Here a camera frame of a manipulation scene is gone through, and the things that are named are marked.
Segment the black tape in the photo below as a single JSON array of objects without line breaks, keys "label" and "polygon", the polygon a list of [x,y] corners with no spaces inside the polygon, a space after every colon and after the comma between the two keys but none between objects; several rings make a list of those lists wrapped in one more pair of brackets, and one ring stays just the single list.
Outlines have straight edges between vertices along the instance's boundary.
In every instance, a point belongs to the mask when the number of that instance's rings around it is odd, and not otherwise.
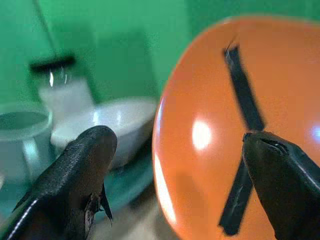
[{"label": "black tape", "polygon": [[60,58],[45,59],[41,62],[32,63],[30,69],[34,73],[46,73],[59,69],[61,67],[72,66],[76,63],[76,59],[73,55],[66,55]]},{"label": "black tape", "polygon": [[219,222],[219,225],[229,236],[235,235],[239,231],[252,187],[248,169],[244,161],[241,160]]},{"label": "black tape", "polygon": [[[233,49],[227,49],[224,52],[224,58],[230,71],[234,93],[246,127],[249,130],[263,130],[265,124],[252,94],[247,75],[242,69],[238,46]],[[235,235],[239,231],[252,187],[248,169],[241,159],[219,221],[219,225],[223,227],[224,232],[229,236]]]},{"label": "black tape", "polygon": [[246,127],[249,130],[262,131],[265,128],[265,124],[259,113],[246,73],[242,69],[239,48],[236,46],[231,50],[226,50],[224,58],[230,71],[234,93]]}]

